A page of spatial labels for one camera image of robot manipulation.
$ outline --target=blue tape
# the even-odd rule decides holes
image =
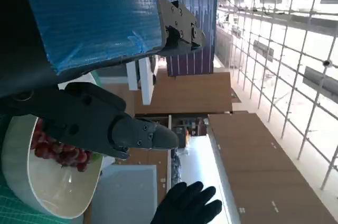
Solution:
[[[157,0],[29,0],[56,73],[162,45]]]

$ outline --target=black glove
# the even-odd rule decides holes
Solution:
[[[190,186],[178,183],[172,187],[159,204],[151,224],[206,224],[222,210],[220,200],[206,204],[216,193],[211,186],[204,191],[203,183]]]

